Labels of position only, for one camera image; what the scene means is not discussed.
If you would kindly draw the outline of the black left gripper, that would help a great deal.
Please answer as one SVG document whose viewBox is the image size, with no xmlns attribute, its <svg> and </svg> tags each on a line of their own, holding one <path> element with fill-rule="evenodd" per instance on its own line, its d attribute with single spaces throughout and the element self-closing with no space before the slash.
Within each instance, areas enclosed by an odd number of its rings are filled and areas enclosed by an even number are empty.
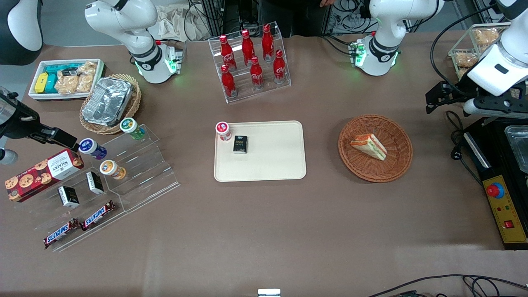
<svg viewBox="0 0 528 297">
<path fill-rule="evenodd" d="M 474 98 L 475 92 L 462 92 L 447 81 L 441 81 L 426 93 L 426 113 L 431 114 L 443 105 L 465 103 Z"/>
</svg>

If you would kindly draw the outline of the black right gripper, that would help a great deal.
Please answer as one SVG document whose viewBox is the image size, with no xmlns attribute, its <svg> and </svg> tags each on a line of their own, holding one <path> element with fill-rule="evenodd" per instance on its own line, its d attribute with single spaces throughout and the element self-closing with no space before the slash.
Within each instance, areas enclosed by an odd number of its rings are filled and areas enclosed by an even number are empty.
<svg viewBox="0 0 528 297">
<path fill-rule="evenodd" d="M 57 143 L 74 152 L 78 151 L 77 137 L 61 129 L 50 128 L 40 121 L 40 115 L 17 99 L 15 92 L 1 92 L 1 137 L 28 138 L 42 144 Z"/>
</svg>

